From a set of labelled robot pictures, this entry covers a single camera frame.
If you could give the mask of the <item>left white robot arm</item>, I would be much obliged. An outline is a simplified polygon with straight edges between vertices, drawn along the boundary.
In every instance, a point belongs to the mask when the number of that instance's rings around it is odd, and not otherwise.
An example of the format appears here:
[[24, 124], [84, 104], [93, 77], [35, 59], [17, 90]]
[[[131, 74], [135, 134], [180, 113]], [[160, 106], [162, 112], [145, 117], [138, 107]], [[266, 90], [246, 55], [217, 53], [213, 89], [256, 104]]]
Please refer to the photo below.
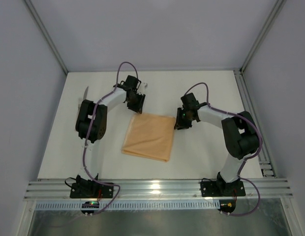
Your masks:
[[104, 198], [113, 197], [112, 183], [102, 185], [96, 182], [101, 160], [100, 140], [106, 133], [108, 113], [117, 105], [126, 103], [128, 109], [142, 113], [146, 95], [138, 92], [140, 85], [141, 81], [137, 77], [129, 75], [99, 103], [87, 99], [82, 101], [75, 129], [79, 138], [84, 140], [83, 161], [71, 186], [71, 198], [97, 198], [99, 193]]

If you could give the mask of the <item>peach satin cloth napkin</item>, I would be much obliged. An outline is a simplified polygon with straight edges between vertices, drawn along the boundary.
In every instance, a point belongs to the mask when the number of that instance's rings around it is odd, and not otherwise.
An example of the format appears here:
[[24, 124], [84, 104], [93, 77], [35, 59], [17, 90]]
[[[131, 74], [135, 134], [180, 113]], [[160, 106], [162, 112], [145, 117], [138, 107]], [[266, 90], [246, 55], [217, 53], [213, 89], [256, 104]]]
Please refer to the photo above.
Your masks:
[[143, 113], [134, 115], [122, 145], [122, 153], [168, 162], [174, 140], [176, 119]]

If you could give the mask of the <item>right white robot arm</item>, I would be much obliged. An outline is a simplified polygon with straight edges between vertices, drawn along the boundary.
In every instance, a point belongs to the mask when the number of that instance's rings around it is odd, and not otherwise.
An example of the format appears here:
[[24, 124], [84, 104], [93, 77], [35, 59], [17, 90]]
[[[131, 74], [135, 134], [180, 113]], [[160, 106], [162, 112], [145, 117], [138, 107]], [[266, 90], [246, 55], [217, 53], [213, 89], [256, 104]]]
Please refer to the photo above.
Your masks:
[[248, 159], [261, 149], [262, 140], [251, 114], [243, 111], [229, 113], [212, 107], [208, 102], [199, 103], [193, 93], [181, 97], [182, 107], [177, 109], [174, 129], [192, 127], [192, 122], [205, 122], [222, 129], [228, 151], [225, 164], [216, 180], [203, 178], [200, 182], [203, 197], [245, 196], [240, 174]]

